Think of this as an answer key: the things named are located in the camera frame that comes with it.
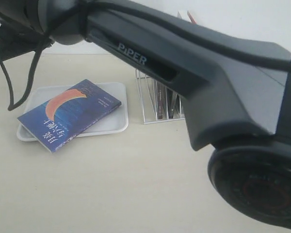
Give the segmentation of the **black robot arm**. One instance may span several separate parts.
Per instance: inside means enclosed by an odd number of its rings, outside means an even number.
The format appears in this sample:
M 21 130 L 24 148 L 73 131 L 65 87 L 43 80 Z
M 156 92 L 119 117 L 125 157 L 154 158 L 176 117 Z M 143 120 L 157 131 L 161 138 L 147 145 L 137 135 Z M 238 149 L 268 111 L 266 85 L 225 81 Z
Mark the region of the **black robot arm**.
M 291 52 L 236 38 L 130 0 L 0 0 L 0 66 L 95 43 L 176 92 L 191 146 L 214 147 L 208 176 L 233 208 L 291 229 Z

